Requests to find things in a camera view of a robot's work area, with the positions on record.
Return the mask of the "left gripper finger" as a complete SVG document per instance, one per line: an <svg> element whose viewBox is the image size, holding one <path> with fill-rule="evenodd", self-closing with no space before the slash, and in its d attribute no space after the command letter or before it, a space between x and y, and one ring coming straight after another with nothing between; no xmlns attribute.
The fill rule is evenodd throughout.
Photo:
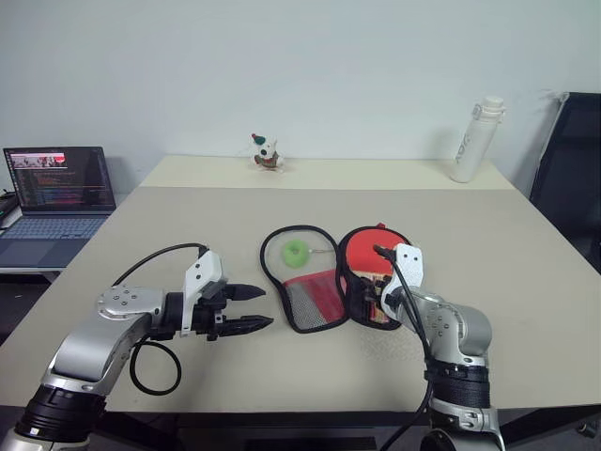
<svg viewBox="0 0 601 451"><path fill-rule="evenodd" d="M273 318L260 315L225 319L220 325L220 337L245 335L262 330L273 323Z"/></svg>
<svg viewBox="0 0 601 451"><path fill-rule="evenodd" d="M260 287L247 284L229 284L228 299L231 301L248 301L266 295L266 291Z"/></svg>

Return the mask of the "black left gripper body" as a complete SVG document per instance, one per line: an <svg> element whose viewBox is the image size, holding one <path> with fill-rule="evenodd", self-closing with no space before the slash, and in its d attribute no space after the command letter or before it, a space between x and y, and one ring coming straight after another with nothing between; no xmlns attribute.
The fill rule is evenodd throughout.
<svg viewBox="0 0 601 451"><path fill-rule="evenodd" d="M193 307L192 330L204 334L208 341L233 336L236 331L234 324L224 318L223 311L235 291L233 285L225 282L209 282L200 289Z"/></svg>

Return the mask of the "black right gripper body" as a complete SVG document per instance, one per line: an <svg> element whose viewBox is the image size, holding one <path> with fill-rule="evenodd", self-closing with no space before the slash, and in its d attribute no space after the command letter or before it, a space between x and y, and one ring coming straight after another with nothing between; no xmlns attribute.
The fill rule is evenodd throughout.
<svg viewBox="0 0 601 451"><path fill-rule="evenodd" d="M387 286L391 281L392 278L390 276L375 277L372 280L374 303L378 308L383 308L386 305L386 299L389 293Z"/></svg>

